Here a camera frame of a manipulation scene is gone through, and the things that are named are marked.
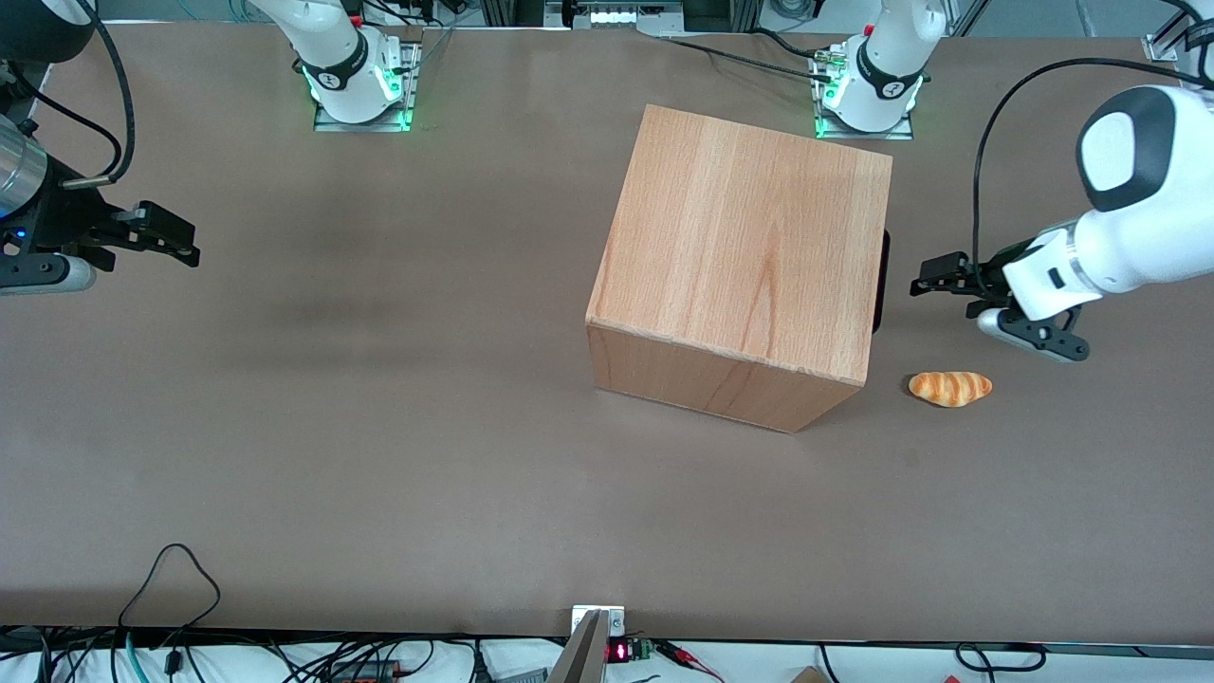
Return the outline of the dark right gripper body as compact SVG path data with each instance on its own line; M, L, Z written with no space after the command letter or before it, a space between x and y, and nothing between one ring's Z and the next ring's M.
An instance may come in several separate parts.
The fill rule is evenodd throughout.
M25 234L19 238L19 251L78 256L96 269L112 272L117 255L107 246L117 245L110 237L117 234L114 215L120 207L107 203L97 189L62 187L66 180L79 177L72 167L49 156L42 186L19 209L19 230Z

